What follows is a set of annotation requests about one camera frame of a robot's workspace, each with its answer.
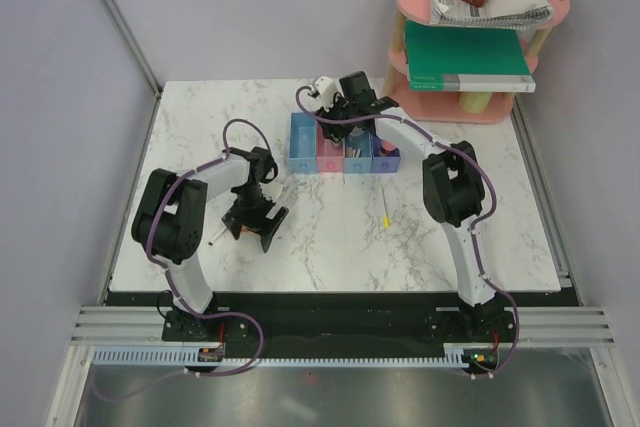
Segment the clear paperclip jar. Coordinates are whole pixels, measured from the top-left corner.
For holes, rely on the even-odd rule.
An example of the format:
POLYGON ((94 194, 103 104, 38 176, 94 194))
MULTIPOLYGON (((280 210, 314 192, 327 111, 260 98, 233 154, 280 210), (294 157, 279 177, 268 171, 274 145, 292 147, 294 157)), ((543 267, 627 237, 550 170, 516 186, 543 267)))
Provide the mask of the clear paperclip jar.
POLYGON ((352 144, 352 145, 357 145, 360 144, 362 142, 365 142, 368 138, 368 133, 359 128, 359 127, 355 127, 351 133, 349 134, 349 136, 347 137, 347 140, 352 144))

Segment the orange highlighter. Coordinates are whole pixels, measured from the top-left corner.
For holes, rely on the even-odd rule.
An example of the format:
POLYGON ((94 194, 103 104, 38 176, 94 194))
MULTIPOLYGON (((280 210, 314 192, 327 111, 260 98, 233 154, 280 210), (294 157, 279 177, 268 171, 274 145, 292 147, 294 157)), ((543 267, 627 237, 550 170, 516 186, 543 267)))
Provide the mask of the orange highlighter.
POLYGON ((239 232, 239 235, 240 236, 242 236, 242 235, 252 235, 252 236, 257 236, 258 238, 261 237, 261 234, 259 232, 251 230, 251 229, 248 229, 246 227, 242 227, 241 228, 241 230, 239 232))

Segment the light blue drawer bin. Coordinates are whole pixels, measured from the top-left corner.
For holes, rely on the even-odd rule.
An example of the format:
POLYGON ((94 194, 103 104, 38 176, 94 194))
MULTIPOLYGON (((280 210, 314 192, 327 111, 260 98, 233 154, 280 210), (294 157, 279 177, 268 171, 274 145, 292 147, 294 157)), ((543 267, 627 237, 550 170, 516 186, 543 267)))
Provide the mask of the light blue drawer bin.
POLYGON ((345 174, 368 174, 371 171, 372 151, 371 136, 365 142, 352 145, 347 138, 344 140, 344 173, 345 174), (360 148, 362 155, 359 158, 347 158, 346 149, 348 147, 360 148))
POLYGON ((317 174, 316 121, 304 113, 290 116, 287 165, 292 174, 317 174))

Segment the pink drawer bin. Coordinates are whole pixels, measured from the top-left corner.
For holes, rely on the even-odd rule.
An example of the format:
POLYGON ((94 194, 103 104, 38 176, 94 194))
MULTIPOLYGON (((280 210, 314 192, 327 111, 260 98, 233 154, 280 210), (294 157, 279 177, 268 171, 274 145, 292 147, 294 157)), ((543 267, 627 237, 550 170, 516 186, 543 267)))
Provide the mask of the pink drawer bin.
POLYGON ((319 124, 316 125, 316 161, 319 173, 343 173, 344 172, 344 145, 342 150, 335 152, 328 145, 322 135, 319 124))

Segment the pink cap glue bottle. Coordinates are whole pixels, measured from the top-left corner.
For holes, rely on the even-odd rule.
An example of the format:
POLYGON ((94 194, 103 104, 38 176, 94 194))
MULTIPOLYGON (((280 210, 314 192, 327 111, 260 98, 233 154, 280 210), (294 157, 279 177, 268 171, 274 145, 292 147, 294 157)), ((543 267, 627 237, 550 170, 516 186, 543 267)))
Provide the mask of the pink cap glue bottle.
POLYGON ((380 156, 389 156, 396 150, 396 146, 391 142, 381 140, 379 146, 379 155, 380 156))

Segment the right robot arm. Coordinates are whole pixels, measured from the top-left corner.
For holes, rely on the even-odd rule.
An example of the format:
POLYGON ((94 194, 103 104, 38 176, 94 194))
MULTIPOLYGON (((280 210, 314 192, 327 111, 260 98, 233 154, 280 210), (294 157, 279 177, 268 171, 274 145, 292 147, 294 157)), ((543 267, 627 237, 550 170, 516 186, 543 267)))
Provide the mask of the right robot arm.
POLYGON ((488 304, 495 291, 486 283, 476 235, 485 190, 471 144, 436 140, 396 101, 377 97, 362 72, 340 81, 319 77, 312 82, 309 96, 319 101, 315 116, 325 138, 338 142, 360 129, 397 148, 403 157, 421 162, 423 203, 443 227, 454 261, 459 331, 469 340, 483 339, 494 328, 488 304))

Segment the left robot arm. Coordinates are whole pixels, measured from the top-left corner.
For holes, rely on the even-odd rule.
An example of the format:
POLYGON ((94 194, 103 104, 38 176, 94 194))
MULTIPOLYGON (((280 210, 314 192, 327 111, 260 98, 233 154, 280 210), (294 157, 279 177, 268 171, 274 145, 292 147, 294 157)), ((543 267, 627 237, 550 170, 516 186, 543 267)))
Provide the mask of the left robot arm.
POLYGON ((202 166, 178 174, 156 169, 150 174, 131 228, 148 259, 160 266, 173 296, 165 314, 165 341, 210 341, 221 321, 214 292, 207 284, 197 251, 203 239, 206 204, 222 193, 235 200, 222 223, 234 239, 243 232, 271 246, 289 209, 266 197, 261 189, 278 175, 268 149, 231 148, 202 166))

